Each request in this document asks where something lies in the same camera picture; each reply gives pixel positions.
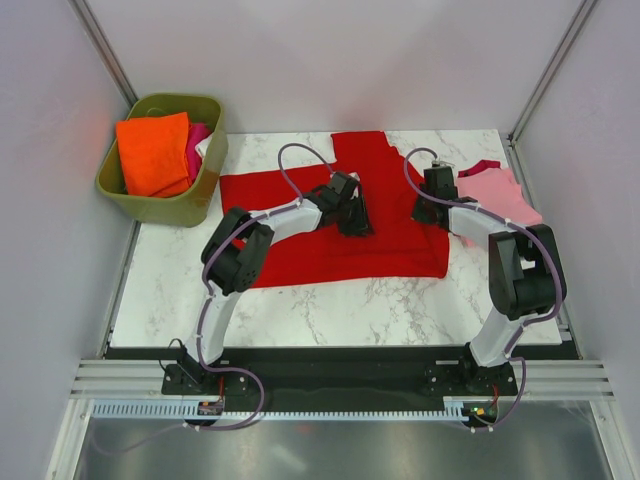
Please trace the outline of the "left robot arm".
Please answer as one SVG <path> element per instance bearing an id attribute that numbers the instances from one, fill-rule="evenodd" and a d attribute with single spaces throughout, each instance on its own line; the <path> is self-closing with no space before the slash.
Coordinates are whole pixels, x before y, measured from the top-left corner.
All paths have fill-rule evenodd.
<path id="1" fill-rule="evenodd" d="M 194 332 L 180 344 L 177 363 L 165 369 L 162 392 L 212 392 L 220 378 L 214 363 L 222 356 L 234 309 L 240 296 L 259 279 L 271 247 L 331 226 L 346 237 L 373 233 L 355 173 L 338 171 L 327 184 L 271 209 L 231 208 L 202 252 L 206 297 Z"/>

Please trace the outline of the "red t-shirt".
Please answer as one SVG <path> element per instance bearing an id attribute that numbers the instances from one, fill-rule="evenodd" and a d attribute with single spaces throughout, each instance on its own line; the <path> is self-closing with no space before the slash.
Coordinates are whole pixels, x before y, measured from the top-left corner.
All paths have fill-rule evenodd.
<path id="1" fill-rule="evenodd" d="M 281 241 L 270 248 L 255 283 L 258 288 L 377 277 L 442 279 L 449 265 L 449 237 L 412 218 L 412 183 L 422 177 L 405 166 L 382 131 L 331 136 L 334 167 L 355 172 L 363 186 L 373 234 L 347 237 L 336 226 Z"/>

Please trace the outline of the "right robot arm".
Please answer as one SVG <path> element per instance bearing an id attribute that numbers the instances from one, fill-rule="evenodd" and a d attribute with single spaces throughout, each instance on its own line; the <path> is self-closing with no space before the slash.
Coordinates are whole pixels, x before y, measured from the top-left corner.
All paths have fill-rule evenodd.
<path id="1" fill-rule="evenodd" d="M 468 344 L 470 361 L 458 368 L 467 392 L 483 392 L 494 381 L 492 367 L 508 361 L 526 327 L 555 317 L 567 294 L 551 227 L 523 226 L 461 197 L 449 166 L 424 171 L 412 216 L 471 240 L 488 253 L 488 288 L 493 307 Z"/>

